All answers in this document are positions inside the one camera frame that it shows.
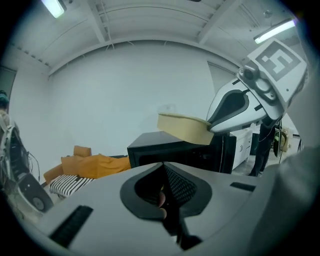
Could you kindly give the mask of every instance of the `black slot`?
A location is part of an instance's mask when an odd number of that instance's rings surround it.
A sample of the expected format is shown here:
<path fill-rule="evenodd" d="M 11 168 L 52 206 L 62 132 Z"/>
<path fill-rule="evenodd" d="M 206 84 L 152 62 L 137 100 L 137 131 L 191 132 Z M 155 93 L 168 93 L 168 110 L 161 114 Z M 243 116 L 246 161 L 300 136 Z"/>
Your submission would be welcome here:
<path fill-rule="evenodd" d="M 254 186 L 254 185 L 244 184 L 244 183 L 240 183 L 240 182 L 233 182 L 230 184 L 230 186 L 237 188 L 237 189 L 250 191 L 250 192 L 253 192 L 256 188 L 256 186 Z"/>
<path fill-rule="evenodd" d="M 50 238 L 63 247 L 68 247 L 81 227 L 89 218 L 93 209 L 89 206 L 78 206 L 69 217 L 56 229 Z"/>

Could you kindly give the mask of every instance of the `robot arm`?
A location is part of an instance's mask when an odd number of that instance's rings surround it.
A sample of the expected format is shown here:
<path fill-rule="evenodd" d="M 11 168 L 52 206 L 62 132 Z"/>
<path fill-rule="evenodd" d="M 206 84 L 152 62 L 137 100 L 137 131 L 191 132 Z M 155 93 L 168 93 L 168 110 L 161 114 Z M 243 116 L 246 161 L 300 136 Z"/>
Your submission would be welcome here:
<path fill-rule="evenodd" d="M 307 63 L 276 39 L 267 41 L 248 58 L 237 78 L 221 87 L 210 105 L 207 121 L 213 133 L 260 122 L 273 126 L 304 85 Z"/>

